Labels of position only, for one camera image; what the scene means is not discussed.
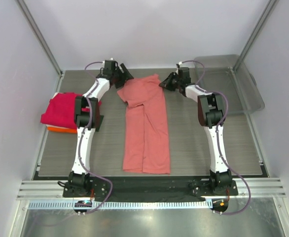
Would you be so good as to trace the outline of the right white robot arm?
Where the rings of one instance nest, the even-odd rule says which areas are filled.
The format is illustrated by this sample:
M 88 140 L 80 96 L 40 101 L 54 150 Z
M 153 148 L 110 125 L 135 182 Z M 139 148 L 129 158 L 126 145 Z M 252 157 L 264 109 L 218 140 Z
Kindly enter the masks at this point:
M 227 195 L 232 185 L 232 174 L 226 160 L 223 124 L 226 98 L 219 92 L 207 91 L 191 82 L 190 69 L 177 64 L 175 72 L 159 85 L 168 91 L 178 90 L 184 97 L 197 103 L 199 124 L 204 128 L 210 150 L 209 189 L 214 195 Z

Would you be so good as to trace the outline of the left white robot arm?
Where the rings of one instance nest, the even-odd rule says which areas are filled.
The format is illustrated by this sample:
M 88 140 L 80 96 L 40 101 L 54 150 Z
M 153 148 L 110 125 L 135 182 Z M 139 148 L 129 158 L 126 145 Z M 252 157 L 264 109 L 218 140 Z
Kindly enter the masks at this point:
M 77 131 L 77 144 L 72 170 L 66 183 L 58 182 L 64 188 L 63 197 L 78 198 L 92 194 L 90 170 L 91 145 L 95 132 L 102 123 L 99 102 L 111 87 L 120 88 L 133 79 L 126 66 L 114 59 L 100 62 L 102 67 L 90 89 L 74 101 L 74 122 Z

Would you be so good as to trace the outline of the salmon pink t shirt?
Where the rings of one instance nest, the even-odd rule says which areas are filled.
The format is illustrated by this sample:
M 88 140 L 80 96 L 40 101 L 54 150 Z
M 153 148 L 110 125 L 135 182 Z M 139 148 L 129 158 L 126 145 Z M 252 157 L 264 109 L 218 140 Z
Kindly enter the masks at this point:
M 123 170 L 170 174 L 171 159 L 166 101 L 157 74 L 127 81 L 118 90 L 127 104 Z

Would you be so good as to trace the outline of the magenta t shirt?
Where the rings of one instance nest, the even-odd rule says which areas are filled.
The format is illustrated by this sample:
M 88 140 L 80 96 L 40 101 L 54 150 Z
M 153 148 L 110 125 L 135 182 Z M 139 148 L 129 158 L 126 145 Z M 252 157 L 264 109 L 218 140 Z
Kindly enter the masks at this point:
M 50 99 L 40 122 L 55 130 L 84 127 L 89 122 L 90 108 L 87 99 L 73 92 L 56 93 Z

